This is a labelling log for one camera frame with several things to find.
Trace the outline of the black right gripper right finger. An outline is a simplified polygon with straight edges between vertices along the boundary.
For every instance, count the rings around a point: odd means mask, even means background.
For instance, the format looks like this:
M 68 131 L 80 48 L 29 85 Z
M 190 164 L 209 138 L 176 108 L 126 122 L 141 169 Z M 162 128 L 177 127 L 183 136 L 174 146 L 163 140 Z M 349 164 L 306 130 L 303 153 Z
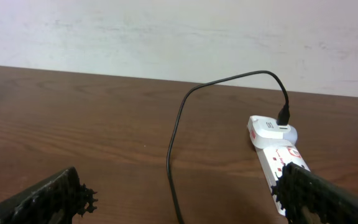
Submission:
M 288 223 L 358 223 L 358 197 L 292 162 L 271 190 Z

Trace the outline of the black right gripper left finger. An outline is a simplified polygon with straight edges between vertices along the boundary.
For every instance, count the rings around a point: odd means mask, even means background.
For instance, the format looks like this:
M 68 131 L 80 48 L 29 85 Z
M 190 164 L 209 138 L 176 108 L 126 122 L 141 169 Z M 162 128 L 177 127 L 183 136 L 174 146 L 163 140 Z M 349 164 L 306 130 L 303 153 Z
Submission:
M 0 202 L 0 224 L 71 223 L 97 209 L 94 194 L 69 167 Z

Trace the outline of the white charger adapter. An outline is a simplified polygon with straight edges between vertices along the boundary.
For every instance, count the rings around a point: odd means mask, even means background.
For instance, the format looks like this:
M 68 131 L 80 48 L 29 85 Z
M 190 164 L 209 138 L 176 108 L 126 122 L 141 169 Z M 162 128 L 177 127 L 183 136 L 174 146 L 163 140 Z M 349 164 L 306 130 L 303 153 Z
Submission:
M 276 119 L 266 116 L 251 116 L 247 127 L 250 140 L 257 149 L 276 144 L 295 145 L 298 139 L 298 133 L 293 126 L 279 126 Z

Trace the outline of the white power strip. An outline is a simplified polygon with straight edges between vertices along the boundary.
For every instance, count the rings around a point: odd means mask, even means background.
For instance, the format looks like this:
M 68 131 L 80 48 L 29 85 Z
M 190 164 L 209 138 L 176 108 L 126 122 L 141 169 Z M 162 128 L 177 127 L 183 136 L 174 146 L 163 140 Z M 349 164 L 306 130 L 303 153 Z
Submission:
M 263 149 L 255 148 L 270 192 L 283 174 L 283 167 L 291 162 L 310 171 L 298 149 L 294 145 L 274 144 Z

